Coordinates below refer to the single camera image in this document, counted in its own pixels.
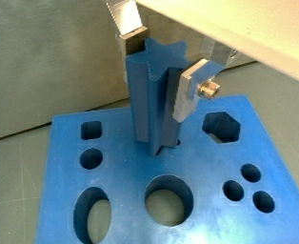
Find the metal bracket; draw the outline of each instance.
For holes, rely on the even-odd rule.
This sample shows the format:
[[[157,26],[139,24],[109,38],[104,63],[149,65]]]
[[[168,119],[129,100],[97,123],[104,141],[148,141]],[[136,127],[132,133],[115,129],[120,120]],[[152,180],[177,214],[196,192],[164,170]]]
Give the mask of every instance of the metal bracket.
[[[215,75],[240,56],[236,50],[209,37],[204,38],[201,54],[204,58],[180,76],[173,113],[177,122],[193,112],[201,97],[212,99],[216,96],[220,86],[213,82]]]

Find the gray wall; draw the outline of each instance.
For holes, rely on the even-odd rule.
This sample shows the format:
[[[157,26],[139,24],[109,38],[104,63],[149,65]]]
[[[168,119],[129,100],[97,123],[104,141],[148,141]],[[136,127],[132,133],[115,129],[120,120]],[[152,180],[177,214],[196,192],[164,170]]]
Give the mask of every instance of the gray wall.
[[[128,97],[99,0],[0,0],[0,137]]]

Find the large round hole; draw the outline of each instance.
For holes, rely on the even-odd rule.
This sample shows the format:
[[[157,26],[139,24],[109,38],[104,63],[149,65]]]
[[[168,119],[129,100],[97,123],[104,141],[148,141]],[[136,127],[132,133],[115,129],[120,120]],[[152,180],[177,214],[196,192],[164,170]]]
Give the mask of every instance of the large round hole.
[[[260,171],[253,164],[245,164],[241,167],[241,174],[249,182],[259,182],[261,178]]]
[[[95,169],[103,161],[103,153],[99,149],[86,149],[80,158],[81,166],[86,170]]]
[[[236,181],[229,180],[224,184],[224,194],[231,201],[240,201],[244,197],[244,189]]]
[[[147,199],[152,218],[164,226],[176,226],[184,221],[184,204],[179,196],[168,191],[153,192]]]
[[[86,189],[73,210],[73,229],[84,244],[96,244],[104,239],[111,226],[111,212],[105,192],[97,187]]]
[[[164,226],[181,224],[193,211],[192,191],[173,175],[161,175],[151,181],[145,201],[151,217]]]
[[[267,192],[264,191],[256,192],[253,195],[253,201],[255,201],[256,208],[261,212],[269,214],[275,211],[276,208],[275,200]]]

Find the small round hole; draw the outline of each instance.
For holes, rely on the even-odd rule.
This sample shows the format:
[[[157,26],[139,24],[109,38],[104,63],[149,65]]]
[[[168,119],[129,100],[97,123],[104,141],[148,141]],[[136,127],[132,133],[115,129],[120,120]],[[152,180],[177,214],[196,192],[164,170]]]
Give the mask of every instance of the small round hole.
[[[99,149],[86,149],[80,158],[81,166],[86,170],[95,169],[103,161],[103,153]]]
[[[249,182],[259,182],[261,178],[260,170],[253,164],[245,164],[241,167],[241,174]]]
[[[236,181],[229,180],[224,184],[224,194],[231,201],[240,201],[244,197],[244,189]]]
[[[255,201],[256,208],[261,212],[269,214],[275,211],[276,208],[275,200],[267,192],[264,191],[256,192],[253,195],[253,201]]]
[[[157,176],[147,187],[145,203],[153,220],[164,226],[176,226],[193,211],[192,191],[176,176]]]

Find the hexagonal hole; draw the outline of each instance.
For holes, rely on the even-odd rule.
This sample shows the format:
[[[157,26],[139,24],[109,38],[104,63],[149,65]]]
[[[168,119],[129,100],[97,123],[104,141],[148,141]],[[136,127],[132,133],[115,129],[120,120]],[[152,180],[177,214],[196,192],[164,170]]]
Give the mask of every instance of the hexagonal hole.
[[[211,112],[204,117],[204,132],[217,143],[239,140],[240,123],[227,112]]]

